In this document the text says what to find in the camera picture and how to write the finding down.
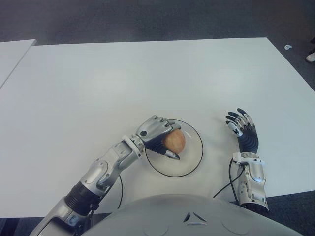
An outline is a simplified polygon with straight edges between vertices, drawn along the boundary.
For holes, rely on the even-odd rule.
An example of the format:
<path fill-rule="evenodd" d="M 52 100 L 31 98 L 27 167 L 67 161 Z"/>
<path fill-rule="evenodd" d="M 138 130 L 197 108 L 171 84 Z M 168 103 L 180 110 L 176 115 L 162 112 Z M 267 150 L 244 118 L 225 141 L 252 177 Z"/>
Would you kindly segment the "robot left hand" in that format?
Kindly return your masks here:
<path fill-rule="evenodd" d="M 181 126 L 175 121 L 154 115 L 138 127 L 136 135 L 142 140 L 146 149 L 180 160 L 178 154 L 163 144 L 164 138 L 178 129 L 181 129 Z"/>

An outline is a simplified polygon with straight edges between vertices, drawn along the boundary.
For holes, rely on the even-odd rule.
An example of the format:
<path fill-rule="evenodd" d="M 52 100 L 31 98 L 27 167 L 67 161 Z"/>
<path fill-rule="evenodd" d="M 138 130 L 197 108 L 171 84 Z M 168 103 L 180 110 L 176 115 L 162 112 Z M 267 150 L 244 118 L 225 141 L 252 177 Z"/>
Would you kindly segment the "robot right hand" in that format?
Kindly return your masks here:
<path fill-rule="evenodd" d="M 237 113 L 228 112 L 225 118 L 227 119 L 226 124 L 237 137 L 239 151 L 257 154 L 259 139 L 251 116 L 238 108 Z"/>

